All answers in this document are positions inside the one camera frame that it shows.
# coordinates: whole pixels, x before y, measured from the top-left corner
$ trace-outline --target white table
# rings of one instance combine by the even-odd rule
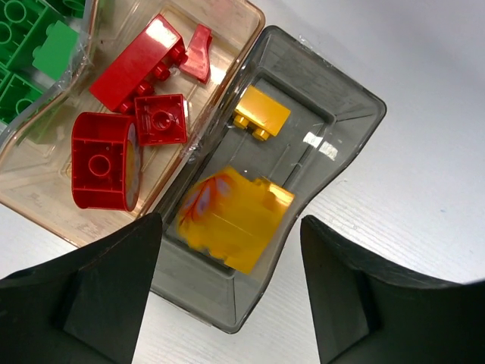
[[[485,3],[254,0],[277,24],[381,97],[388,114],[361,155],[302,215],[439,278],[485,277]],[[0,206],[0,276],[72,246]],[[314,363],[293,228],[240,333],[223,334],[150,294],[136,363]]]

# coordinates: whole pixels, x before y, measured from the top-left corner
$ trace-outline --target gray plastic tray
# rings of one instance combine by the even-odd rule
[[[280,133],[266,142],[232,125],[249,85],[291,110]],[[268,27],[229,86],[200,149],[157,207],[165,234],[152,290],[223,331],[237,332],[268,286],[299,213],[356,157],[385,113],[376,96],[281,29]],[[296,195],[250,275],[190,249],[174,227],[187,190],[227,165]]]

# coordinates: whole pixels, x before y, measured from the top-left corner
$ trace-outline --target small red piece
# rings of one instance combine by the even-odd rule
[[[132,211],[142,151],[134,116],[82,113],[72,135],[72,193],[82,209]]]
[[[199,24],[192,36],[186,56],[179,69],[193,76],[202,83],[207,83],[211,77],[211,62],[209,47],[212,42],[211,30]]]
[[[182,36],[158,15],[106,69],[89,91],[112,112],[133,112],[133,98],[155,91],[145,78],[165,81],[185,55]]]
[[[135,99],[135,109],[141,146],[187,142],[183,95],[139,97]]]

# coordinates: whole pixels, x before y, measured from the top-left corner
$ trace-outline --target orange transparent tray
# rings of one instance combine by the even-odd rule
[[[90,84],[156,15],[186,46],[197,24],[213,31],[207,85],[174,72],[157,94],[182,93],[189,106],[189,143],[145,148],[142,188],[132,212],[82,210],[70,189],[70,135],[82,111],[109,112]],[[231,77],[264,26],[264,15],[243,0],[108,0],[93,8],[86,60],[67,89],[17,130],[0,154],[0,202],[51,232],[83,246],[150,212],[186,162],[186,151],[210,119]]]

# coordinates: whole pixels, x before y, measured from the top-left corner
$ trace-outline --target clear plastic container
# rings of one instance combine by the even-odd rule
[[[103,0],[93,5],[92,12],[86,12],[87,61],[69,77],[65,91],[9,134],[0,154],[0,202],[76,246],[105,237],[153,209],[264,26],[264,15],[245,0]],[[82,111],[108,112],[89,93],[89,85],[159,13],[186,46],[197,24],[213,31],[207,85],[176,71],[168,81],[156,83],[157,94],[184,94],[189,143],[145,148],[142,189],[134,211],[81,210],[70,188],[72,126]]]
[[[256,140],[233,126],[248,86],[291,110],[277,136]],[[164,237],[152,289],[226,332],[238,331],[261,298],[286,236],[308,202],[357,156],[386,113],[363,86],[276,27],[268,27],[230,84],[220,110],[157,207]],[[230,165],[249,180],[266,177],[295,195],[251,274],[188,247],[176,215],[198,180]]]

